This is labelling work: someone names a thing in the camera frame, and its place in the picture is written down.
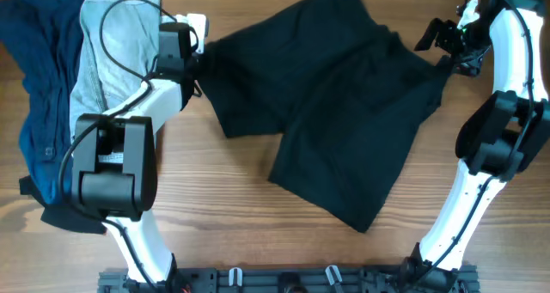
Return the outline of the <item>black shorts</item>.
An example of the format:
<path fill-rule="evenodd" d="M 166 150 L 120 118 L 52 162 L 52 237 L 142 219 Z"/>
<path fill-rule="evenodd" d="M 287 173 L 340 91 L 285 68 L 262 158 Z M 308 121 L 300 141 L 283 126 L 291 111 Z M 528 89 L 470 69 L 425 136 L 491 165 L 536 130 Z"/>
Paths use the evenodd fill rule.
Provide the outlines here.
<path fill-rule="evenodd" d="M 448 58 L 409 51 L 361 0 L 302 0 L 209 43 L 201 64 L 225 136 L 280 134 L 270 182 L 361 233 L 451 73 Z"/>

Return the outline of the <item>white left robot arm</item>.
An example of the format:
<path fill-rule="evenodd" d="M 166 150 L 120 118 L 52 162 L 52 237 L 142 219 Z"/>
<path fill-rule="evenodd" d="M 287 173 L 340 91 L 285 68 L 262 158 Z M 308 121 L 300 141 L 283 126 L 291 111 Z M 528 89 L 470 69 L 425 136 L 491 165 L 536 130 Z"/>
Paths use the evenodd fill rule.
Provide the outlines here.
<path fill-rule="evenodd" d="M 158 174 L 156 134 L 192 96 L 193 70 L 205 48 L 208 20 L 189 14 L 158 27 L 160 52 L 137 92 L 76 122 L 70 205 L 101 223 L 125 257 L 126 272 L 103 272 L 100 292 L 176 292 L 181 280 L 152 206 Z"/>

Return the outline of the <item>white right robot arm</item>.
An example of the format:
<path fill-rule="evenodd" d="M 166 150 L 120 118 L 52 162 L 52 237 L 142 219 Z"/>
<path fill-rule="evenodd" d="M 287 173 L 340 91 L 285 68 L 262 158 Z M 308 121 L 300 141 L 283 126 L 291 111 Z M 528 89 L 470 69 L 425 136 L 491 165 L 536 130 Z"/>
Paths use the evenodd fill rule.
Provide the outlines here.
<path fill-rule="evenodd" d="M 541 78 L 543 0 L 465 0 L 458 22 L 434 19 L 415 46 L 449 54 L 453 71 L 479 75 L 494 54 L 492 94 L 456 139 L 454 184 L 430 231 L 394 278 L 399 292 L 470 290 L 464 251 L 497 194 L 549 139 L 549 96 Z"/>

